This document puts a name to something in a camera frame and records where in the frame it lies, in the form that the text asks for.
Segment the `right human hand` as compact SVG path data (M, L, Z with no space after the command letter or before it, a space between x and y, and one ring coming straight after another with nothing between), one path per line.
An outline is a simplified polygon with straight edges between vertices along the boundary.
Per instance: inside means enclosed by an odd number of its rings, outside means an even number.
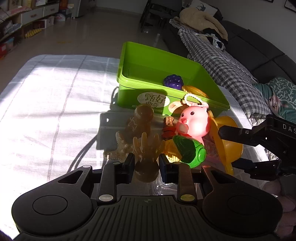
M281 184L278 180L266 182L262 189L275 196L282 205L283 214L275 233L281 239L292 237L295 228L295 199L282 194Z

